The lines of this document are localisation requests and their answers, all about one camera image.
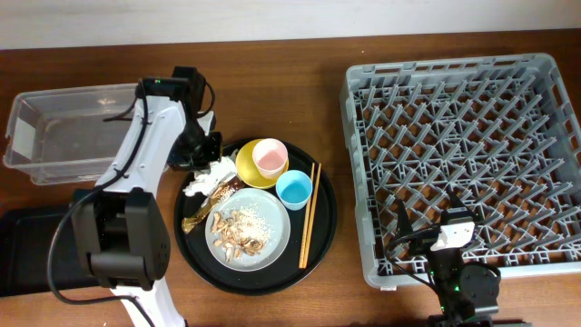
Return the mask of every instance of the round black tray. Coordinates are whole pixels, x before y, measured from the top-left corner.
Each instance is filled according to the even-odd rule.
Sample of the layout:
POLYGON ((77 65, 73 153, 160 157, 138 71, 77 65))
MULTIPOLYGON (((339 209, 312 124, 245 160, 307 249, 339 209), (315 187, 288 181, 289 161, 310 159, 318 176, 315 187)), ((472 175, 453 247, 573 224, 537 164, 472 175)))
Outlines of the round black tray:
MULTIPOLYGON (((224 155, 230 155, 235 149, 240 149, 251 141, 240 140, 224 147, 224 155)), ((289 150, 289 169, 300 170, 310 174, 313 159, 298 147, 285 143, 289 150)), ((190 173, 183 182, 182 189, 193 180, 190 173)), ((274 195, 274 187, 266 190, 274 195)), ((320 174, 320 188, 317 209, 312 227, 309 260, 306 269, 299 269, 300 242, 304 224, 305 209, 296 212, 289 211, 290 239, 281 257, 268 267, 256 272, 236 272, 224 267, 216 261, 206 243, 204 235, 205 222, 193 228, 189 234, 182 231, 182 218, 194 214, 202 204, 205 196, 200 194, 187 197, 180 192, 178 195, 173 229, 175 239, 185 260, 206 282, 217 288, 238 294, 263 295, 278 292, 300 282, 317 267, 325 256, 335 235, 337 226, 337 203, 335 193, 329 178, 324 172, 320 174)))

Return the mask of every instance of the black tray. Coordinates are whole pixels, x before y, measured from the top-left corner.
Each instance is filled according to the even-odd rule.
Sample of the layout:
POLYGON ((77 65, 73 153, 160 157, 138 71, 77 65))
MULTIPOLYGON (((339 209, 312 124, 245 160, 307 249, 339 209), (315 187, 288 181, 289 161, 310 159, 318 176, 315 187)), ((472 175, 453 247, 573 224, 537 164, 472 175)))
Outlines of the black tray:
MULTIPOLYGON (((0 218, 0 297, 46 292, 46 257, 68 204, 19 209, 0 218)), ((59 290, 97 286, 81 268, 69 221, 56 244, 54 282, 59 290)))
MULTIPOLYGON (((224 147, 224 155, 242 148, 251 139, 241 140, 224 147)), ((300 170, 310 175, 313 159, 298 147, 284 143, 289 150, 289 169, 300 170)), ((193 180, 189 174, 183 182, 182 189, 193 180)), ((274 187, 266 190, 276 196, 274 187)), ((194 214, 202 204, 205 196, 200 194, 187 197, 178 195, 173 229, 175 238, 185 260, 206 282, 217 288, 238 294, 263 295, 278 292, 300 282, 317 267, 325 256, 335 235, 337 226, 337 203, 335 193, 327 175, 321 172, 317 209, 312 227, 309 260, 306 269, 299 269, 300 243, 304 224, 305 209, 289 211, 290 239, 281 257, 274 263, 256 272, 236 272, 219 263, 208 249, 204 227, 205 222, 193 228, 189 234, 182 231, 182 218, 194 214)))

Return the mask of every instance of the white wall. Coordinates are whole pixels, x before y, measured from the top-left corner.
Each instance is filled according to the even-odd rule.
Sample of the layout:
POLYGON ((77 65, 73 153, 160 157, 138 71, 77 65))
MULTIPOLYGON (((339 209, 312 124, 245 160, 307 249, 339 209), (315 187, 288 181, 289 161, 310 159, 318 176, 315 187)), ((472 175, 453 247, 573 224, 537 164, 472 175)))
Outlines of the white wall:
POLYGON ((0 48, 581 27, 581 0, 0 0, 0 48))

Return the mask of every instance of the cup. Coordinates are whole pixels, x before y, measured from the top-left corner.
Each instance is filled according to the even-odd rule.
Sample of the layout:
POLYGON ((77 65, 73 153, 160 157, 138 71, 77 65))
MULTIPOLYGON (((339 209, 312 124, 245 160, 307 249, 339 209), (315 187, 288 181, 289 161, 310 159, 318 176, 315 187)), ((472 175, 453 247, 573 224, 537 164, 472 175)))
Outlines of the cup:
POLYGON ((288 171, 276 182, 276 194, 287 209, 297 211, 307 204, 312 194, 312 183, 301 171, 288 171))
POLYGON ((262 177, 275 179, 284 170, 289 160, 289 153, 281 141, 272 138, 264 139, 254 145, 252 160, 262 177))

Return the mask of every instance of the blue cup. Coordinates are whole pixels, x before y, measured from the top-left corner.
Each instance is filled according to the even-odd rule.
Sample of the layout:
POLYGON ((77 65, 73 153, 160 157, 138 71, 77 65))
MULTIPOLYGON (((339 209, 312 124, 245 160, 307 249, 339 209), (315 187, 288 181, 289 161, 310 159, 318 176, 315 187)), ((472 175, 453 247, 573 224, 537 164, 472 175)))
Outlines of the blue cup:
POLYGON ((301 171, 288 171, 276 182, 276 194, 287 209, 297 211, 307 204, 312 194, 312 183, 301 171))

